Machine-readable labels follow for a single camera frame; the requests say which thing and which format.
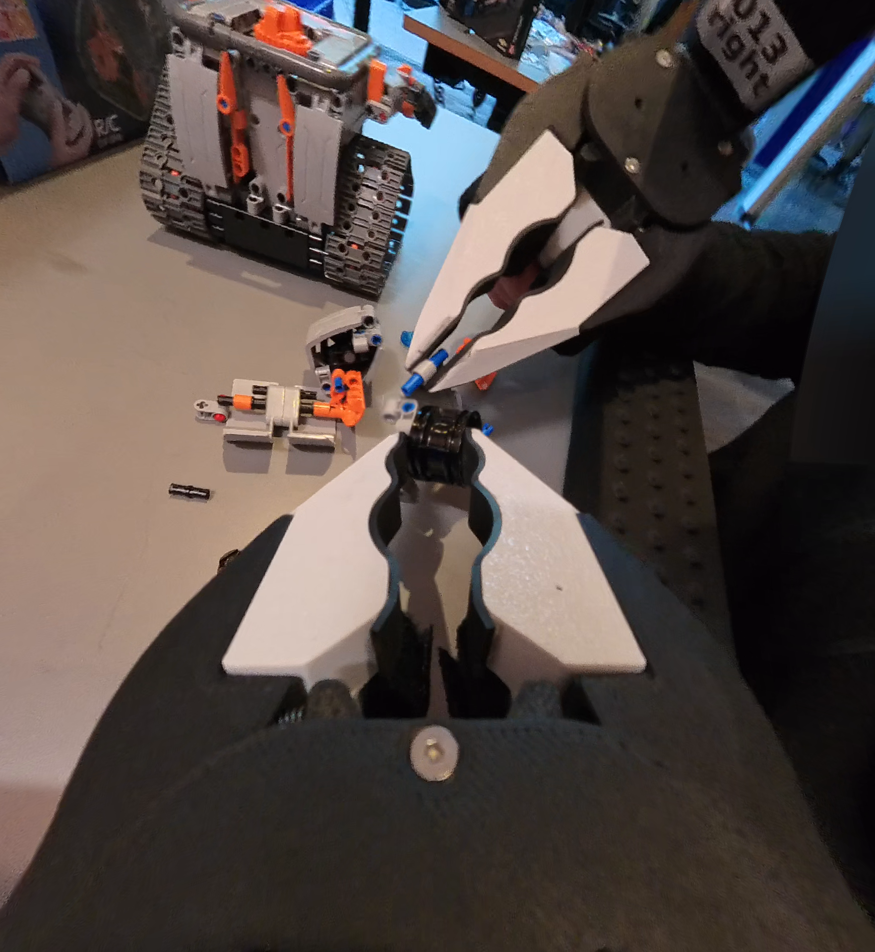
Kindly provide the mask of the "brown wooden table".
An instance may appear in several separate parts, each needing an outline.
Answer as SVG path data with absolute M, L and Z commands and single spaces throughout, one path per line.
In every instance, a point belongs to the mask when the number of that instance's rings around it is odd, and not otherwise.
M 429 50 L 438 50 L 474 67 L 503 84 L 527 93 L 551 75 L 545 66 L 510 59 L 497 52 L 441 6 L 415 9 L 403 18 L 403 29 L 424 40 Z

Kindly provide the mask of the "grey orange axle assembly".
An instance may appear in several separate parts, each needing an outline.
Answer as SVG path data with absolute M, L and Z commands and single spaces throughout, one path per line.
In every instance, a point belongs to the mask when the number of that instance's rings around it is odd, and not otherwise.
M 317 388 L 236 378 L 230 393 L 193 402 L 195 420 L 219 427 L 228 445 L 318 451 L 334 451 L 338 430 L 354 429 L 366 408 L 362 373 L 339 368 Z

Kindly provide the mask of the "black toy wheel hub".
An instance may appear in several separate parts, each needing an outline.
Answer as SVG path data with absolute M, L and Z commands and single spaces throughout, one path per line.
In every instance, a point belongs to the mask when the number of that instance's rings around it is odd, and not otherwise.
M 474 485 L 479 451 L 472 435 L 481 432 L 479 411 L 421 406 L 407 432 L 385 455 L 385 470 L 393 484 L 409 480 L 457 487 Z

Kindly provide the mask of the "blue toy kit box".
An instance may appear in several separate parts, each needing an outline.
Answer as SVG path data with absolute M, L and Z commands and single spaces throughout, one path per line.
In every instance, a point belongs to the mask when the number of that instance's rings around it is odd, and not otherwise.
M 0 1 L 0 183 L 143 137 L 168 26 L 159 1 Z

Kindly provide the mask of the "blue connector pin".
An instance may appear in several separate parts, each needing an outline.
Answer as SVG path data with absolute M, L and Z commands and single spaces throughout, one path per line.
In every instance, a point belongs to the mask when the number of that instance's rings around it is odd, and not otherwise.
M 405 397 L 411 397 L 421 387 L 428 384 L 448 360 L 448 356 L 448 351 L 441 349 L 418 363 L 400 387 L 401 393 Z

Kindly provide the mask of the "black dimpled mat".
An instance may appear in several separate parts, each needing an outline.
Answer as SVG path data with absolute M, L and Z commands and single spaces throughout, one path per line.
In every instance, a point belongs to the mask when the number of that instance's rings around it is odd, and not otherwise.
M 577 370 L 565 498 L 735 658 L 693 364 L 602 343 Z

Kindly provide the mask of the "tracked toy brick robot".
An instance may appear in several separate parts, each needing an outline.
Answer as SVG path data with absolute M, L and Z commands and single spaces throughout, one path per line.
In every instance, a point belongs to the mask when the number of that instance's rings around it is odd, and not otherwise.
M 139 169 L 167 230 L 379 298 L 413 197 L 410 154 L 363 134 L 437 115 L 409 65 L 291 2 L 164 2 L 170 51 Z

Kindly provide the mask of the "grey dome brick assembly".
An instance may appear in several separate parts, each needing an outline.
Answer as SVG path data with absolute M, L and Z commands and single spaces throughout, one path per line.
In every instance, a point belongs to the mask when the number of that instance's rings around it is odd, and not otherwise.
M 332 389 L 335 370 L 367 375 L 382 344 L 375 306 L 354 305 L 316 320 L 305 338 L 305 355 L 319 390 Z

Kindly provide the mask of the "person's right forearm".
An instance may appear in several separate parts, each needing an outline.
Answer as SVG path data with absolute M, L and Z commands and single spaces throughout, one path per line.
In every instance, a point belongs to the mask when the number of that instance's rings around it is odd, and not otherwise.
M 837 232 L 749 232 L 713 222 L 659 254 L 670 287 L 654 341 L 672 354 L 795 385 Z

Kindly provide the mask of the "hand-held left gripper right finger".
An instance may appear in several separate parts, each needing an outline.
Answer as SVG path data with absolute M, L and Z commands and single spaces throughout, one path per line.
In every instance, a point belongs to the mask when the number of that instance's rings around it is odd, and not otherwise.
M 477 487 L 492 530 L 479 594 L 498 676 L 642 673 L 645 656 L 584 532 L 580 513 L 481 431 Z

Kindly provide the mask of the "person's right hand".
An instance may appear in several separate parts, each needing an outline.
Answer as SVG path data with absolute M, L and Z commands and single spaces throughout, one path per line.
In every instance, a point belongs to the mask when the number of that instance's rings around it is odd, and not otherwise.
M 517 274 L 502 276 L 497 279 L 488 298 L 500 310 L 513 307 L 535 286 L 539 280 L 540 268 L 537 262 L 532 262 Z

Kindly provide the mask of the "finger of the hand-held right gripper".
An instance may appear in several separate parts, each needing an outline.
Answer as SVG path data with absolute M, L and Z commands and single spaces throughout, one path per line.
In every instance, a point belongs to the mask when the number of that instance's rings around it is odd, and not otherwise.
M 408 372 L 435 351 L 451 352 L 451 339 L 468 306 L 490 292 L 508 265 L 516 263 L 519 242 L 539 229 L 543 244 L 558 235 L 558 249 L 541 270 L 562 270 L 535 297 L 521 299 L 499 330 L 474 341 L 472 357 L 462 354 L 457 361 L 468 363 L 469 372 L 490 372 L 576 335 L 581 318 L 571 317 L 579 310 L 572 301 L 580 292 L 559 287 L 581 282 L 572 273 L 575 246 L 585 242 L 585 232 L 579 225 L 574 233 L 563 230 L 576 191 L 573 155 L 553 133 L 543 132 L 484 198 L 470 204 L 414 327 Z
M 492 222 L 466 214 L 429 293 L 429 391 L 476 382 L 541 351 L 575 338 L 583 324 L 647 268 L 634 236 L 613 229 L 604 214 L 564 214 L 539 253 L 543 285 L 503 308 L 498 321 L 451 352 L 458 325 L 486 285 L 515 260 L 517 215 Z

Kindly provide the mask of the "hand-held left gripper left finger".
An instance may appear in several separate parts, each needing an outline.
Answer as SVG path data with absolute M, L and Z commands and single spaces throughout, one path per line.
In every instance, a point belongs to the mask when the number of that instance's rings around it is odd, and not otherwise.
M 372 628 L 397 607 L 400 527 L 386 437 L 300 505 L 222 658 L 229 675 L 372 677 Z

